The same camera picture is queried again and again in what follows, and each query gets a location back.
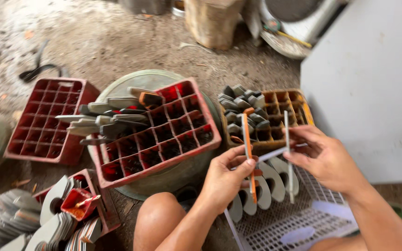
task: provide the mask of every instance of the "white plastic crate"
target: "white plastic crate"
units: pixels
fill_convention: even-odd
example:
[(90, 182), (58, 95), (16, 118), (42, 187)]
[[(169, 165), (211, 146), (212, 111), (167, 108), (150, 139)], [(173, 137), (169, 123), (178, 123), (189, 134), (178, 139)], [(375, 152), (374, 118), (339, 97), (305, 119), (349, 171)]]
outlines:
[(294, 171), (300, 180), (294, 204), (285, 195), (283, 202), (273, 200), (268, 210), (257, 208), (253, 216), (243, 212), (238, 223), (225, 211), (241, 251), (306, 251), (320, 240), (358, 230), (341, 193), (321, 186), (302, 168)]

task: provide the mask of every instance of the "concrete floor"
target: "concrete floor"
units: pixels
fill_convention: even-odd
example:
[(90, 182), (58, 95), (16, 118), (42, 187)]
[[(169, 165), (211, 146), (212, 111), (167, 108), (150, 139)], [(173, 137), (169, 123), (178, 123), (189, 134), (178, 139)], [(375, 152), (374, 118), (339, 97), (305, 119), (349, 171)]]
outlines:
[[(26, 39), (25, 32), (33, 37)], [(159, 17), (134, 16), (115, 2), (102, 0), (0, 0), (0, 114), (12, 126), (16, 124), (34, 82), (17, 78), (33, 69), (33, 60), (41, 43), (50, 42), (42, 64), (65, 66), (72, 77), (89, 80), (100, 90), (116, 79), (144, 69), (166, 69), (195, 77), (200, 89), (211, 99), (225, 85), (270, 90), (298, 88), (300, 62), (287, 59), (268, 46), (255, 48), (249, 32), (239, 25), (234, 48), (209, 54), (179, 43), (195, 43), (184, 20), (165, 14)], [(40, 77), (57, 76), (49, 70)], [(38, 162), (6, 160), (0, 166), (0, 193), (15, 180), (32, 179), (23, 186), (37, 191), (51, 186), (64, 174), (94, 168), (85, 150), (78, 166), (70, 167)], [(402, 185), (379, 185), (388, 200), (402, 204)], [(141, 202), (110, 190), (121, 227), (102, 237), (97, 250), (132, 250), (134, 223)], [(124, 212), (128, 201), (134, 206)], [(237, 250), (223, 216), (212, 226), (204, 250)]]

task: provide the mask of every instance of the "red plastic crate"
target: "red plastic crate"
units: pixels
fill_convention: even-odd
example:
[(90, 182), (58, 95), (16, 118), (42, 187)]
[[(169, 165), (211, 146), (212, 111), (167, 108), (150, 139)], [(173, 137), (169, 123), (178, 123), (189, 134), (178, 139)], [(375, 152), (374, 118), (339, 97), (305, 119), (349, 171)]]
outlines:
[(75, 165), (84, 137), (66, 131), (69, 123), (55, 116), (79, 114), (79, 105), (95, 101), (100, 92), (84, 79), (40, 79), (13, 131), (4, 157)]
[(102, 188), (123, 186), (220, 146), (220, 133), (194, 78), (156, 92), (164, 105), (144, 113), (150, 128), (93, 148)]
[[(92, 215), (83, 220), (83, 222), (94, 218), (93, 215), (95, 216), (95, 214), (98, 214), (100, 220), (102, 221), (102, 235), (105, 235), (120, 226), (120, 218), (117, 214), (116, 208), (114, 207), (111, 195), (109, 194), (108, 190), (100, 188), (99, 181), (94, 170), (83, 169), (69, 178), (82, 181), (82, 188), (91, 192), (92, 196), (101, 195), (101, 199), (94, 202), (97, 204), (97, 213), (92, 213)], [(51, 188), (52, 187), (45, 189), (33, 195), (33, 197), (42, 203)]]

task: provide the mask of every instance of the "hand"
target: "hand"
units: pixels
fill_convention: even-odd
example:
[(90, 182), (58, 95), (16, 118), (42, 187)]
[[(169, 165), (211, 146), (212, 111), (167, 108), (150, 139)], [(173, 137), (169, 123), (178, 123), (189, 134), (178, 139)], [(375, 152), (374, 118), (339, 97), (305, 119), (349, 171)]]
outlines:
[[(258, 157), (246, 160), (244, 152), (244, 145), (234, 147), (210, 162), (197, 202), (210, 207), (216, 214), (222, 214), (240, 188), (249, 187), (249, 181), (244, 181), (244, 178), (254, 171)], [(262, 175), (262, 172), (257, 169), (254, 174)]]
[[(311, 125), (290, 128), (289, 137), (295, 151), (284, 152), (283, 157), (310, 172), (323, 186), (346, 196), (357, 196), (370, 186), (339, 140)], [(302, 143), (308, 145), (295, 147)]]

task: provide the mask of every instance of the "tree stump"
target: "tree stump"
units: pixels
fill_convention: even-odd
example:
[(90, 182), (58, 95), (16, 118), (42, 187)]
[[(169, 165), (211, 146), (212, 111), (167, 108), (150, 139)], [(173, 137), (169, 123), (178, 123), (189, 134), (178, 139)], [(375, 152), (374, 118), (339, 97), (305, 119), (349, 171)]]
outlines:
[(185, 22), (196, 41), (207, 48), (227, 50), (245, 0), (184, 0)]

